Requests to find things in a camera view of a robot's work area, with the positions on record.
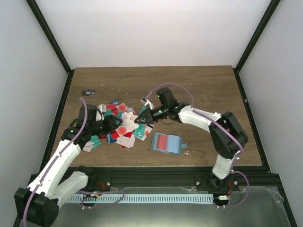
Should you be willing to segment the white floral card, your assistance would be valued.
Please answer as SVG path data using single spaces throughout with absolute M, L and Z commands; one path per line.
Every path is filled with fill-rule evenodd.
M 124 112 L 121 117 L 123 123 L 122 125 L 126 127 L 128 131 L 134 131 L 139 127 L 139 124 L 135 123 L 136 115 L 133 112 Z

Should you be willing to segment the red white circle card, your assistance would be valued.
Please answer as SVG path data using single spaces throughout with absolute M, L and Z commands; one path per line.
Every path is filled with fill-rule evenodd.
M 155 148 L 159 149 L 161 151 L 165 151 L 166 150 L 166 144 L 167 144 L 167 135 L 158 134 L 156 144 L 155 144 Z

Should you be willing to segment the blue card holder wallet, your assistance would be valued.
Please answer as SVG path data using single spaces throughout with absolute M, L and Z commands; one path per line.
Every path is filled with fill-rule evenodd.
M 180 155 L 182 149 L 188 147 L 187 143 L 183 143 L 181 136 L 164 134 L 164 135 L 167 135 L 166 150 L 161 151 L 159 149 L 156 149 L 155 144 L 156 144 L 158 134 L 163 134 L 163 133 L 155 132 L 153 134 L 152 143 L 151 143 L 151 150 L 159 151 L 159 152 L 162 152 L 162 153 Z

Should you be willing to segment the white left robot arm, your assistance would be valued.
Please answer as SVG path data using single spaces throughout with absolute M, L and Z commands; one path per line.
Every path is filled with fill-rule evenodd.
M 92 191 L 97 185 L 93 170 L 80 166 L 70 177 L 62 177 L 92 136 L 106 136 L 116 130 L 122 120 L 114 115 L 104 116 L 94 105 L 83 104 L 79 115 L 63 132 L 57 150 L 39 175 L 14 195 L 18 215 L 23 225 L 28 222 L 49 227 L 56 220 L 60 208 L 81 189 Z

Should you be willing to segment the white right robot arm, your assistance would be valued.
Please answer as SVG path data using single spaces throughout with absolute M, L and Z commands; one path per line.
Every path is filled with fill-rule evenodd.
M 135 119 L 138 124 L 153 124 L 165 118 L 198 127 L 210 133 L 217 159 L 209 177 L 211 187 L 222 190 L 233 171 L 235 161 L 243 152 L 248 136 L 231 112 L 223 114 L 199 110 L 190 104 L 178 102 L 168 87 L 157 92 L 161 103 L 154 107 L 148 97 L 142 99 L 146 109 Z

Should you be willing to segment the black VIP card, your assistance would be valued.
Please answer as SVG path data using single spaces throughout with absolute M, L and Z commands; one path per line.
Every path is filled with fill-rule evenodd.
M 82 96 L 94 96 L 96 93 L 93 89 L 83 89 L 81 95 Z

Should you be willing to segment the light blue slotted strip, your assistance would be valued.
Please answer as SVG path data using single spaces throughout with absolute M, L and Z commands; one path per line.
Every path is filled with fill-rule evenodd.
M 122 198 L 123 194 L 105 194 L 98 197 L 84 199 L 83 194 L 75 194 L 68 199 L 68 203 L 114 203 Z M 125 194 L 120 203 L 186 203 L 212 204 L 211 194 Z

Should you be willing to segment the metal front plate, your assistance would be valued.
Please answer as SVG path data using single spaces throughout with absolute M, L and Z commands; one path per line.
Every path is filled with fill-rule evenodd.
M 229 207 L 186 203 L 66 203 L 55 227 L 290 227 L 279 191 L 268 187 L 242 188 L 232 193 Z M 146 194 L 168 194 L 148 189 Z

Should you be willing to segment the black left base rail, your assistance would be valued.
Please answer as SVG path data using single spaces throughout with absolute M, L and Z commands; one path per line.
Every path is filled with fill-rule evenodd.
M 62 113 L 63 113 L 63 110 L 64 110 L 65 102 L 66 102 L 67 95 L 68 95 L 68 92 L 69 92 L 69 89 L 70 89 L 70 86 L 71 86 L 71 82 L 72 82 L 74 72 L 75 72 L 75 70 L 72 70 L 70 73 L 68 73 L 68 76 L 67 76 L 67 79 L 66 79 L 63 91 L 62 91 L 62 95 L 61 95 L 61 98 L 60 98 L 60 102 L 59 102 L 59 105 L 58 105 L 58 108 L 57 108 L 57 111 L 56 111 L 56 115 L 55 115 L 55 118 L 54 118 L 54 122 L 53 122 L 53 125 L 52 125 L 52 128 L 51 128 L 51 131 L 50 131 L 50 135 L 49 135 L 49 138 L 48 138 L 48 141 L 47 141 L 47 144 L 46 144 L 46 148 L 45 148 L 45 152 L 44 152 L 44 155 L 43 155 L 43 158 L 42 158 L 42 162 L 41 162 L 41 165 L 40 165 L 40 168 L 39 168 L 39 171 L 38 171 L 39 173 L 43 170 L 43 168 L 45 167 L 45 165 L 47 164 L 47 162 L 50 159 L 51 152 L 52 152 L 53 145 L 54 145 L 54 141 L 55 141 L 56 134 L 57 134 L 57 131 L 58 131 L 58 128 L 59 128 L 60 120 L 61 120 L 61 117 L 62 117 Z

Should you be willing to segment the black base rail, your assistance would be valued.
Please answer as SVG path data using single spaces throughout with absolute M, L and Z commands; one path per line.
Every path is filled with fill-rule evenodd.
M 246 110 L 246 113 L 247 113 L 247 117 L 248 117 L 248 120 L 249 120 L 249 123 L 250 123 L 250 126 L 251 126 L 251 130 L 252 130 L 252 133 L 253 133 L 253 136 L 254 136 L 254 140 L 255 140 L 255 143 L 256 143 L 256 146 L 257 146 L 257 149 L 258 149 L 258 153 L 259 153 L 259 156 L 260 156 L 260 159 L 261 159 L 262 168 L 264 170 L 266 170 L 267 172 L 271 173 L 271 169 L 270 169 L 270 166 L 269 166 L 266 154 L 265 154 L 263 144 L 262 144 L 261 139 L 260 139 L 260 135 L 259 135 L 256 123 L 255 123 L 255 120 L 254 120 L 254 117 L 253 117 L 253 114 L 252 114 L 252 111 L 251 111 L 251 108 L 250 108 L 250 104 L 249 104 L 249 101 L 248 101 L 243 83 L 242 83 L 241 78 L 240 78 L 240 74 L 235 68 L 233 68 L 233 73 L 235 75 L 235 79 L 237 81 L 237 85 L 238 85 L 238 88 L 239 88 L 239 91 L 240 91 L 240 94 L 241 94 L 241 97 L 242 97 L 242 100 L 243 100 L 243 103 L 244 103 L 244 107 L 245 107 L 245 110 Z
M 66 102 L 67 95 L 68 95 L 68 92 L 69 92 L 69 89 L 70 89 L 70 86 L 71 86 L 71 82 L 72 82 L 74 72 L 75 72 L 75 70 L 72 70 L 70 73 L 68 73 L 68 76 L 67 76 L 67 79 L 66 79 L 63 91 L 62 91 L 62 95 L 61 95 L 61 98 L 60 98 L 60 102 L 59 102 L 59 105 L 58 105 L 58 108 L 57 108 L 57 111 L 56 111 L 56 115 L 55 115 L 55 118 L 54 118 L 54 122 L 53 122 L 53 125 L 52 125 L 52 128 L 51 128 L 51 131 L 50 131 L 50 135 L 49 135 L 49 138 L 48 138 L 48 141 L 47 141 L 47 144 L 46 144 L 46 148 L 45 148 L 45 152 L 44 152 L 44 155 L 43 155 L 43 158 L 42 158 L 42 162 L 41 162 L 41 165 L 40 165 L 40 168 L 39 168 L 39 171 L 38 171 L 39 173 L 43 170 L 43 168 L 45 167 L 45 165 L 47 164 L 47 162 L 50 159 L 51 152 L 52 152 L 53 145 L 54 145 L 54 141 L 55 141 L 56 134 L 57 134 L 57 131 L 58 131 L 58 128 L 59 128 L 60 120 L 61 120 L 61 117 L 62 117 L 62 113 L 63 113 L 63 110 L 64 110 L 65 102 Z

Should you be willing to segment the black front mounting rail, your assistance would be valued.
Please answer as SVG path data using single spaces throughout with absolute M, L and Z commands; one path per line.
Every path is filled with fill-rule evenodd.
M 237 166 L 225 179 L 218 180 L 210 166 L 182 167 L 91 167 L 95 182 L 106 187 L 197 187 L 198 190 L 239 186 L 279 186 L 278 174 L 263 166 Z

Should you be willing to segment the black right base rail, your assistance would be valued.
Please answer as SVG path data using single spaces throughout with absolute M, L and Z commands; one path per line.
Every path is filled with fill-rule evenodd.
M 237 85 L 238 85 L 238 88 L 239 88 L 239 91 L 240 91 L 240 94 L 241 94 L 241 97 L 242 97 L 242 100 L 243 100 L 243 103 L 244 103 L 244 107 L 245 107 L 245 110 L 246 110 L 246 113 L 247 113 L 247 117 L 248 117 L 248 120 L 249 120 L 249 123 L 250 123 L 250 126 L 251 126 L 251 130 L 252 130 L 252 133 L 253 133 L 253 136 L 254 136 L 254 140 L 255 140 L 255 143 L 256 143 L 256 146 L 257 146 L 257 149 L 258 149 L 258 153 L 259 153 L 259 156 L 260 156 L 260 159 L 261 159 L 262 168 L 264 170 L 266 170 L 267 172 L 271 173 L 271 169 L 270 169 L 270 166 L 269 166 L 266 154 L 265 154 L 263 144 L 262 144 L 261 139 L 260 139 L 260 135 L 259 135 L 256 123 L 255 123 L 255 120 L 254 120 L 254 117 L 253 117 L 253 114 L 252 114 L 252 111 L 251 111 L 251 108 L 250 108 L 250 104 L 249 104 L 249 101 L 248 101 L 243 83 L 242 83 L 241 78 L 240 78 L 240 74 L 235 68 L 233 68 L 233 73 L 235 75 L 235 79 L 237 81 Z

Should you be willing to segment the black left frame post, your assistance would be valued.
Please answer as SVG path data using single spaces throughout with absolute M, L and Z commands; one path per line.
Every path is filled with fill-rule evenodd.
M 29 8 L 31 9 L 33 15 L 35 16 L 37 22 L 39 23 L 42 31 L 44 32 L 49 44 L 51 45 L 52 49 L 54 50 L 58 60 L 60 61 L 61 65 L 63 66 L 64 70 L 67 74 L 70 74 L 72 71 L 55 36 L 53 35 L 40 7 L 38 6 L 35 0 L 26 0 Z

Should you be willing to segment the black frame post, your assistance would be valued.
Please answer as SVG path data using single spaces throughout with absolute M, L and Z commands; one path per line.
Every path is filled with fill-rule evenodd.
M 67 74 L 70 74 L 72 71 L 55 36 L 53 35 L 40 7 L 38 6 L 35 0 L 26 0 L 29 8 L 31 9 L 33 15 L 35 16 L 37 22 L 39 23 L 42 31 L 44 32 L 49 44 L 51 45 L 52 49 L 54 50 L 58 60 L 60 61 L 61 65 L 63 66 L 64 70 Z
M 258 23 L 250 41 L 248 42 L 243 54 L 241 55 L 234 71 L 239 73 L 243 66 L 245 65 L 246 61 L 248 60 L 250 54 L 252 53 L 255 45 L 257 44 L 259 38 L 261 37 L 263 31 L 265 30 L 267 24 L 269 23 L 270 19 L 272 18 L 276 8 L 278 7 L 281 0 L 271 0 L 268 7 L 266 8 L 260 22 Z

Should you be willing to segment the black right frame post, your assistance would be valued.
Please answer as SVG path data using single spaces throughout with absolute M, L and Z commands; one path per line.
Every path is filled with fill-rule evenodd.
M 272 18 L 276 8 L 278 7 L 281 0 L 271 0 L 268 7 L 266 8 L 260 22 L 258 23 L 250 41 L 248 42 L 243 54 L 241 55 L 234 71 L 239 73 L 243 66 L 245 65 L 246 61 L 248 60 L 250 54 L 252 53 L 255 45 L 257 44 L 259 38 L 261 37 L 263 31 L 265 30 L 267 24 L 269 23 L 270 19 Z

